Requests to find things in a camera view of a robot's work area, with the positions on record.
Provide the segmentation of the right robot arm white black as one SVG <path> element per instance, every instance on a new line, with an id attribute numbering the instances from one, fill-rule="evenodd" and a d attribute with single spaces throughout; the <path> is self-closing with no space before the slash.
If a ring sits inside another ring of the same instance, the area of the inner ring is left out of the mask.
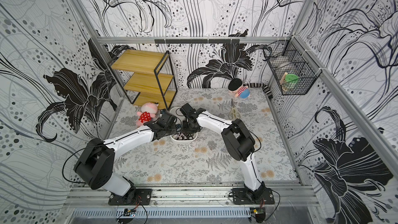
<path id="1" fill-rule="evenodd" d="M 220 134 L 229 155 L 239 162 L 245 188 L 252 194 L 260 195 L 264 192 L 265 184 L 258 179 L 255 165 L 255 139 L 242 120 L 222 119 L 203 108 L 196 110 L 188 103 L 180 108 L 180 112 L 186 118 L 183 132 L 197 133 L 207 128 Z"/>

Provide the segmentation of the beige handled scissors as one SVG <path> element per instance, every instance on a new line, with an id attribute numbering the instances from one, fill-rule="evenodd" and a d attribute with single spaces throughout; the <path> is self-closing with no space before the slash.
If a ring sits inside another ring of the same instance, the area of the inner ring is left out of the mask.
<path id="1" fill-rule="evenodd" d="M 240 115 L 240 113 L 239 113 L 239 111 L 238 111 L 238 109 L 237 109 L 237 107 L 235 105 L 234 100 L 232 99 L 231 100 L 231 109 L 230 109 L 230 112 L 229 112 L 229 119 L 230 120 L 236 120 L 236 119 L 240 119 L 240 118 L 241 118 L 241 115 Z"/>

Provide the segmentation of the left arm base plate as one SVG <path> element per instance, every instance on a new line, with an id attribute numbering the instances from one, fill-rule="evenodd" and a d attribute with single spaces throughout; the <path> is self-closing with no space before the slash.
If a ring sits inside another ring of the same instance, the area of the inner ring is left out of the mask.
<path id="1" fill-rule="evenodd" d="M 150 204 L 151 197 L 152 189 L 132 188 L 124 196 L 119 196 L 111 193 L 108 204 L 110 206 L 147 206 Z"/>

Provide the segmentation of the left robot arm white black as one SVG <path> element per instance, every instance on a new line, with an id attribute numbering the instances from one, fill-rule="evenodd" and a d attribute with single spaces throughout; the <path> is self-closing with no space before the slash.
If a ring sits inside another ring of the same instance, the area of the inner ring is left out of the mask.
<path id="1" fill-rule="evenodd" d="M 133 149 L 177 133 L 177 118 L 164 112 L 157 120 L 149 121 L 119 137 L 91 140 L 77 160 L 74 171 L 93 190 L 105 189 L 116 196 L 130 197 L 135 190 L 132 182 L 114 173 L 114 163 Z"/>

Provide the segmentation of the white plastic storage box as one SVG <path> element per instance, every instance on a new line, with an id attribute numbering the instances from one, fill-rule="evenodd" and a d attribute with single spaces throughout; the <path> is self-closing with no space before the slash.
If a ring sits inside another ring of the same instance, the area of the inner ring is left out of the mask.
<path id="1" fill-rule="evenodd" d="M 171 140 L 176 144 L 190 144 L 197 139 L 198 134 L 185 130 L 187 121 L 180 109 L 180 107 L 173 107 L 170 109 L 170 113 L 177 118 L 177 133 L 171 135 Z"/>

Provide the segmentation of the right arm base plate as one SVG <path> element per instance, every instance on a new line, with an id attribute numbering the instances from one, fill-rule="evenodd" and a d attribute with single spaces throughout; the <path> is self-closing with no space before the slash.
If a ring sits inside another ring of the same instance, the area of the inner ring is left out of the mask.
<path id="1" fill-rule="evenodd" d="M 246 188 L 233 188 L 229 193 L 235 205 L 273 205 L 275 199 L 270 188 L 259 189 L 252 192 Z"/>

